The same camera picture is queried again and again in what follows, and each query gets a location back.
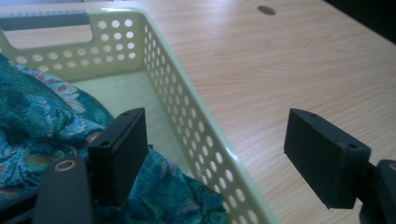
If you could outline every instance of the patterned fabric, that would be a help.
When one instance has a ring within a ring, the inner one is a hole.
[[[0,54],[0,204],[37,189],[46,167],[87,156],[113,120],[89,94]],[[121,208],[96,206],[99,223],[225,223],[222,198],[149,151]]]

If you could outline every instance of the teal fabric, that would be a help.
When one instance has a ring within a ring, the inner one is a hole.
[[[87,156],[113,120],[89,94],[0,54],[0,204],[37,189],[45,168]],[[123,207],[96,205],[99,223],[225,223],[221,195],[154,149]]]

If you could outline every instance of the light wood grain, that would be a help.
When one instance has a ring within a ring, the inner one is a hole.
[[[266,16],[265,5],[276,11]],[[327,210],[283,153],[289,109],[320,114],[396,160],[396,48],[319,0],[133,1],[1,12],[140,7],[184,65],[282,223],[359,223]]]

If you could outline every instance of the wooden table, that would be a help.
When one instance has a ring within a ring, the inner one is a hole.
[[[260,13],[268,6],[275,16]],[[282,223],[359,223],[328,210],[283,152],[289,109],[317,114],[396,160],[396,48],[319,0],[147,0],[1,7],[148,11]]]

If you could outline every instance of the plastic basket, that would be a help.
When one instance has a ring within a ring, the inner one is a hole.
[[[107,8],[14,13],[1,14],[0,23],[0,51],[10,60],[74,83],[114,116],[145,107],[148,141],[185,174],[221,193],[229,223],[277,223],[146,12]],[[73,44],[19,49],[5,35],[84,24],[92,38]]]

